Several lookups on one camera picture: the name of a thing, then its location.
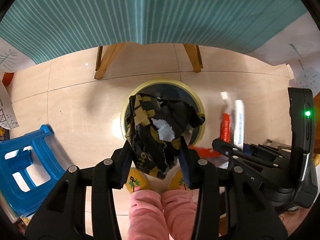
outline blue stool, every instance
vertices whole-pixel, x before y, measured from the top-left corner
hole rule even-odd
[[[0,143],[0,191],[17,216],[25,217],[33,214],[65,172],[44,141],[46,136],[52,134],[50,126],[42,125],[37,131]],[[27,167],[33,164],[31,151],[23,150],[28,146],[33,148],[50,176],[49,181],[38,187],[27,172]],[[15,150],[17,150],[15,157],[7,160],[4,158],[7,153]],[[30,188],[28,192],[22,191],[18,186],[12,176],[16,172],[21,174]]]

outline tile floor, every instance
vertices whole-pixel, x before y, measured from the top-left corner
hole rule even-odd
[[[97,48],[65,55],[15,73],[9,87],[20,127],[11,138],[48,123],[55,136],[51,146],[64,168],[95,166],[124,143],[120,112],[130,92],[145,81],[181,81],[200,97],[206,112],[204,137],[210,147],[219,134],[223,101],[220,92],[236,92],[245,104],[247,143],[267,138],[291,144],[289,72],[232,51],[200,47],[201,73],[192,71],[182,44],[128,44],[104,78],[94,80]],[[92,234],[90,188],[86,198],[86,231]],[[123,239],[129,226],[129,193],[115,190],[116,214]]]

